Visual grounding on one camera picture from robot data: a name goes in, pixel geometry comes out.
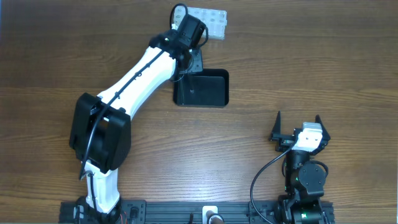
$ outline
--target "wood grain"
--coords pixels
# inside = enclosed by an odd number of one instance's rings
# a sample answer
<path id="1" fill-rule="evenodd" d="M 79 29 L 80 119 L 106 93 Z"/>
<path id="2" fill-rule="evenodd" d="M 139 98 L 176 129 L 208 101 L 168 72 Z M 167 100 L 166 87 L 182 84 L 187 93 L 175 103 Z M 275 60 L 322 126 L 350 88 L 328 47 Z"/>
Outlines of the wood grain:
<path id="1" fill-rule="evenodd" d="M 3 0 L 0 39 L 0 218 L 57 222 L 60 202 L 86 194 L 68 147 L 76 99 L 98 94 L 167 30 L 176 1 Z M 228 12 L 226 39 L 203 47 L 229 71 L 223 109 L 182 108 L 164 83 L 132 122 L 120 168 L 124 198 L 248 201 L 278 155 L 266 139 L 278 110 L 290 133 L 320 114 L 332 140 L 323 199 L 337 223 L 395 223 L 398 2 L 188 1 Z M 255 198 L 283 193 L 280 163 Z"/>

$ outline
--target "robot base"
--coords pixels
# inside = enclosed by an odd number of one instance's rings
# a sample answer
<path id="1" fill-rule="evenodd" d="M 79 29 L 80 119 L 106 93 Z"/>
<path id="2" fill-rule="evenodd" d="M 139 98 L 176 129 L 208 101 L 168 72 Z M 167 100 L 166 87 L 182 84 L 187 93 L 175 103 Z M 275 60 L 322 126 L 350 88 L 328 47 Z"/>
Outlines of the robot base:
<path id="1" fill-rule="evenodd" d="M 267 215 L 273 223 L 277 223 L 274 218 L 274 206 L 276 201 L 255 201 L 256 207 Z M 87 210 L 87 204 L 83 205 L 83 210 Z M 227 224 L 258 224 L 265 223 L 247 202 L 146 202 L 145 200 L 122 200 L 121 215 L 123 224 L 202 224 L 202 210 L 204 206 L 217 206 L 220 214 Z M 99 223 L 95 218 L 80 214 L 77 222 L 74 217 L 76 202 L 62 202 L 60 208 L 59 223 Z M 331 224 L 335 224 L 333 204 L 322 202 Z"/>

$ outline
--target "wooden table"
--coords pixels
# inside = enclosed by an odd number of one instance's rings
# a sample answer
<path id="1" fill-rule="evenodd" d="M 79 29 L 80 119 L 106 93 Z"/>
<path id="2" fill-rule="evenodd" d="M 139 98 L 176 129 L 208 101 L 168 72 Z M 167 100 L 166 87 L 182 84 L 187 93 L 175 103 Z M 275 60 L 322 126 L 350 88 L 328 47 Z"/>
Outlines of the wooden table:
<path id="1" fill-rule="evenodd" d="M 0 217 L 57 222 L 86 194 L 68 139 L 77 98 L 109 88 L 168 29 L 176 1 L 3 0 L 0 39 Z M 119 171 L 123 198 L 249 201 L 256 172 L 279 153 L 267 137 L 278 110 L 290 134 L 320 114 L 332 140 L 323 200 L 337 223 L 395 223 L 398 150 L 397 1 L 188 1 L 228 12 L 205 68 L 229 71 L 223 109 L 184 108 L 164 83 L 132 121 Z M 284 193 L 281 161 L 256 200 Z"/>

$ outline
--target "white plastic part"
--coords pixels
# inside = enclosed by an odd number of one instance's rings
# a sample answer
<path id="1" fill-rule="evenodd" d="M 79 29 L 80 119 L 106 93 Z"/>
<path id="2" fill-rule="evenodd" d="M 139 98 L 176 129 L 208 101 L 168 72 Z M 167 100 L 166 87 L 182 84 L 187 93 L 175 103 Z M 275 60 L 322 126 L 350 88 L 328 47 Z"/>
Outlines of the white plastic part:
<path id="1" fill-rule="evenodd" d="M 319 147 L 322 140 L 322 126 L 318 123 L 304 122 L 303 131 L 298 134 L 292 150 L 312 152 Z"/>
<path id="2" fill-rule="evenodd" d="M 227 24 L 226 11 L 188 7 L 188 13 L 206 24 L 209 29 L 209 39 L 225 39 L 225 27 Z M 174 11 L 175 29 L 180 25 L 184 15 L 185 8 L 183 6 L 177 6 Z"/>
<path id="3" fill-rule="evenodd" d="M 102 97 L 102 102 L 108 103 L 114 94 L 127 83 L 142 67 L 150 62 L 161 50 L 159 48 L 148 47 L 144 56 L 120 81 L 111 88 L 102 91 L 98 96 Z M 171 78 L 175 70 L 175 59 L 169 57 L 169 53 L 164 52 L 152 65 L 142 72 L 130 85 L 120 94 L 111 106 L 115 109 L 124 108 L 130 119 L 137 112 L 141 104 L 146 101 L 148 96 L 164 81 Z"/>
<path id="4" fill-rule="evenodd" d="M 87 161 L 85 171 L 92 171 L 93 177 L 86 176 L 88 194 L 86 202 L 91 208 L 94 208 L 93 199 L 91 198 L 91 178 L 94 178 L 93 188 L 97 211 L 109 213 L 120 199 L 118 191 L 118 169 L 109 170 L 103 174 L 99 168 Z"/>

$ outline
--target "white egg carton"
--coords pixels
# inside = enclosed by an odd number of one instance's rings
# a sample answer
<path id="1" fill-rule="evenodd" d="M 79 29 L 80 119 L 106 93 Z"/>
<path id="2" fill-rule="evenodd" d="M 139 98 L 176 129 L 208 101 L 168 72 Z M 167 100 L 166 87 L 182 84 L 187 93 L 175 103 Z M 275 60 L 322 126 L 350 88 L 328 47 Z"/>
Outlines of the white egg carton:
<path id="1" fill-rule="evenodd" d="M 196 7 L 188 7 L 188 13 L 200 19 L 206 24 L 209 30 L 209 39 L 225 39 L 226 27 L 226 11 L 216 9 L 200 9 Z M 183 17 L 185 16 L 185 9 L 183 6 L 177 6 L 174 11 L 174 24 L 176 29 L 180 25 Z"/>

